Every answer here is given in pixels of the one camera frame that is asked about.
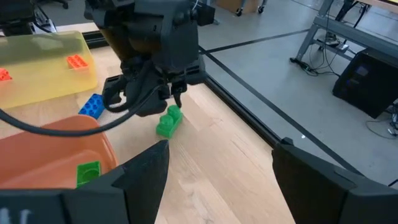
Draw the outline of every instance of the black chair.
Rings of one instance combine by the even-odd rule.
[[[68,9],[69,8],[69,4],[67,2],[67,0],[36,0],[37,2],[44,2],[44,1],[53,1],[53,2],[59,2],[62,4],[62,7],[64,9]]]

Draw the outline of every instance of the lego brick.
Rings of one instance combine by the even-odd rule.
[[[80,164],[77,166],[76,186],[80,187],[101,175],[101,163],[99,161]]]
[[[69,68],[72,68],[72,69],[82,69],[82,68],[88,67],[88,64],[79,55],[73,55],[73,56],[67,57],[67,62],[68,62]]]
[[[98,119],[104,109],[105,107],[102,101],[102,96],[99,94],[93,94],[82,109],[80,109],[79,114],[92,116],[93,118]]]
[[[171,138],[175,130],[181,123],[182,112],[177,105],[167,108],[167,114],[160,117],[159,124],[156,126],[156,133]]]
[[[0,81],[12,80],[9,72],[5,68],[0,68]]]

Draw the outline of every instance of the green lego brick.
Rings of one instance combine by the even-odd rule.
[[[173,137],[175,130],[182,120],[182,113],[177,105],[167,108],[167,115],[160,117],[159,124],[156,126],[156,133],[167,138]]]
[[[89,181],[101,175],[101,163],[99,161],[80,164],[77,166],[77,187],[87,184]]]

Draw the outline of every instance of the orange plastic container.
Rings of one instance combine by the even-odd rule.
[[[76,115],[44,127],[79,130],[98,127],[98,123]],[[82,138],[16,134],[0,139],[0,189],[74,189],[77,165],[93,161],[101,162],[102,174],[118,165],[103,133]]]

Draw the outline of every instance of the yellow translucent bin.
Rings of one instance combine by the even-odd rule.
[[[75,55],[87,66],[71,67],[67,58]],[[0,81],[0,108],[78,93],[97,85],[93,57],[77,31],[0,38],[1,68],[12,79]]]

